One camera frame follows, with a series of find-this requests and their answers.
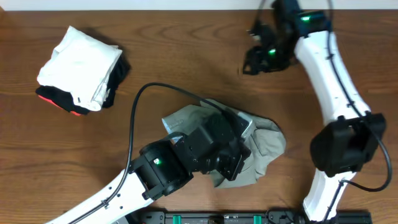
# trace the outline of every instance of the folded clothes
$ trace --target folded clothes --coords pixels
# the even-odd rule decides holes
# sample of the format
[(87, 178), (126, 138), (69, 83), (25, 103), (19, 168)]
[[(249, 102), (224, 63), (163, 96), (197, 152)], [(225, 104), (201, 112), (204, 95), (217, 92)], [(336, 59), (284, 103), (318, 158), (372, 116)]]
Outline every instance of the folded clothes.
[[(102, 105), (103, 108), (113, 106), (116, 90), (118, 89), (119, 84), (125, 79), (129, 70), (130, 65), (123, 57), (120, 57), (109, 76), (106, 90), (107, 95)], [(54, 86), (40, 86), (36, 89), (36, 94), (45, 101), (48, 101), (49, 103), (75, 115), (86, 115), (90, 112), (87, 108), (75, 105), (73, 103), (72, 94), (55, 88)]]
[(37, 81), (70, 93), (76, 106), (99, 111), (109, 94), (109, 77), (121, 54), (117, 47), (69, 27)]

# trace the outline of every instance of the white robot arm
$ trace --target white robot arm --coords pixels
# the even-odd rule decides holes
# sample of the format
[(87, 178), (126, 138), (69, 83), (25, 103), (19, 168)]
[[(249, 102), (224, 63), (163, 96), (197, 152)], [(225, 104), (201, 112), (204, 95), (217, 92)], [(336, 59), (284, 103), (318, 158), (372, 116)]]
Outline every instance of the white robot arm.
[[(64, 213), (60, 217), (49, 221), (47, 224), (68, 224), (101, 203), (111, 195), (114, 188), (118, 186), (122, 179), (124, 170), (98, 193), (91, 196), (75, 208)], [(113, 223), (135, 210), (146, 207), (153, 202), (151, 198), (145, 199), (142, 194), (146, 191), (144, 185), (134, 172), (128, 174), (118, 195), (109, 202), (108, 206), (102, 207), (88, 217), (82, 219), (79, 224), (91, 223)]]
[[(318, 96), (324, 125), (336, 121), (339, 116), (344, 116), (346, 119), (358, 117), (353, 109), (347, 106), (347, 99), (333, 73), (328, 59), (329, 53), (326, 44), (328, 35), (328, 31), (314, 32), (309, 34), (307, 38), (299, 38), (295, 46), (295, 55), (305, 67), (315, 93)], [(357, 108), (365, 116), (365, 112), (370, 111), (370, 109), (356, 91), (349, 77), (338, 51), (335, 35), (333, 33), (330, 35), (331, 50), (335, 55), (334, 61), (341, 81), (350, 94), (351, 99), (355, 101)], [(325, 172), (316, 169), (310, 193), (303, 202), (303, 207), (308, 218), (311, 221), (322, 221), (333, 200), (333, 195), (339, 186), (339, 182), (343, 179), (351, 180), (354, 176), (355, 172), (344, 172), (336, 174), (334, 177), (328, 177)], [(328, 219), (336, 215), (336, 207), (345, 187), (346, 184), (340, 190)]]

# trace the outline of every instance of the green led light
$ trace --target green led light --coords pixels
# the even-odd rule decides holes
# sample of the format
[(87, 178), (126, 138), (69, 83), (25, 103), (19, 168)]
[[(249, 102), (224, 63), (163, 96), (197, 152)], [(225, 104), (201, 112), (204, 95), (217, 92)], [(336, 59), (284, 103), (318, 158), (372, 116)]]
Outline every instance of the green led light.
[(271, 49), (271, 50), (269, 50), (269, 51), (268, 51), (268, 54), (269, 54), (269, 55), (274, 55), (274, 54), (275, 54), (275, 52), (276, 52), (276, 50), (275, 50), (275, 49)]
[(308, 22), (309, 20), (310, 20), (310, 16), (304, 16), (304, 17), (301, 17), (301, 20), (303, 20), (304, 22)]
[(156, 165), (160, 165), (162, 163), (162, 161), (160, 161), (160, 159), (155, 159), (154, 160), (154, 164)]

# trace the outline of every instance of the black cloth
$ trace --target black cloth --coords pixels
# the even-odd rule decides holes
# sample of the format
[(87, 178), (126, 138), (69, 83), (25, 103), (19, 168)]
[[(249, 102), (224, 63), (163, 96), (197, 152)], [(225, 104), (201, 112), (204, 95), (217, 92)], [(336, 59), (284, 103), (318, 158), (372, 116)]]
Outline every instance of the black cloth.
[(113, 106), (113, 101), (116, 96), (116, 90), (119, 87), (119, 84), (123, 82), (126, 78), (127, 73), (130, 71), (130, 65), (127, 60), (124, 58), (124, 54), (121, 54), (118, 61), (116, 62), (111, 74), (109, 74), (109, 80), (107, 84), (107, 89), (109, 89), (109, 95), (105, 99), (104, 103), (102, 104), (103, 108), (110, 108)]
[(67, 112), (74, 111), (78, 114), (88, 114), (90, 111), (81, 106), (76, 106), (73, 103), (72, 94), (62, 91), (54, 86), (40, 86), (36, 89), (36, 94), (51, 100), (57, 106), (66, 110)]

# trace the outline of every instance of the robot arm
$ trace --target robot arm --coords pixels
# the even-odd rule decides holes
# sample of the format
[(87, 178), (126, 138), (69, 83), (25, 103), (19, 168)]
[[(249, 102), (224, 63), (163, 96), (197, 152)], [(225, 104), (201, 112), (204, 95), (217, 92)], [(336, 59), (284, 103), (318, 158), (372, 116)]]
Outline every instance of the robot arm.
[[(344, 116), (346, 119), (358, 117), (352, 108), (347, 106), (347, 99), (339, 86), (329, 62), (329, 53), (325, 41), (328, 34), (328, 31), (311, 33), (306, 38), (299, 38), (295, 47), (295, 55), (305, 67), (318, 96), (322, 109), (323, 123), (325, 125), (337, 121), (339, 116)], [(370, 111), (370, 109), (356, 91), (348, 75), (340, 57), (334, 34), (331, 34), (330, 41), (331, 49), (335, 55), (335, 65), (339, 71), (341, 80), (351, 99), (355, 101), (357, 108), (365, 116), (365, 112)], [(348, 171), (336, 174), (334, 177), (328, 177), (325, 172), (316, 169), (310, 193), (303, 202), (308, 219), (311, 221), (322, 221), (333, 200), (334, 192), (339, 187), (340, 181), (343, 179), (351, 180), (355, 174), (355, 172)], [(345, 187), (346, 184), (340, 189), (327, 219), (331, 219), (336, 215), (336, 207), (343, 195)]]
[[(112, 190), (120, 183), (124, 170), (98, 193), (91, 196), (75, 208), (69, 210), (60, 217), (49, 221), (47, 224), (68, 224), (80, 215), (96, 207), (102, 200), (112, 193)], [(146, 191), (144, 184), (136, 173), (127, 175), (118, 196), (109, 202), (109, 205), (84, 218), (79, 224), (85, 223), (112, 223), (135, 210), (146, 207), (153, 202), (151, 198), (145, 199), (142, 194)]]
[[(173, 133), (152, 142), (132, 161), (124, 184), (107, 206), (76, 221), (111, 195), (124, 171), (94, 196), (47, 224), (115, 222), (180, 189), (193, 178), (192, 172), (207, 174), (217, 170), (226, 179), (234, 180), (251, 153), (243, 144), (250, 124), (243, 114), (227, 109), (209, 116), (189, 135)], [(176, 136), (181, 138), (172, 144), (170, 140)]]
[[(294, 56), (306, 69), (322, 109), (325, 128), (311, 142), (316, 171), (303, 207), (309, 221), (320, 222), (327, 214), (326, 219), (336, 215), (346, 187), (340, 182), (351, 180), (377, 149), (376, 138), (349, 106), (342, 85), (379, 137), (386, 124), (381, 114), (371, 114), (355, 89), (323, 11), (303, 12), (296, 0), (276, 0), (272, 7), (278, 33), (257, 18), (250, 32), (261, 45), (247, 52), (244, 73), (257, 75), (284, 70)], [(328, 41), (341, 84), (331, 66)]]

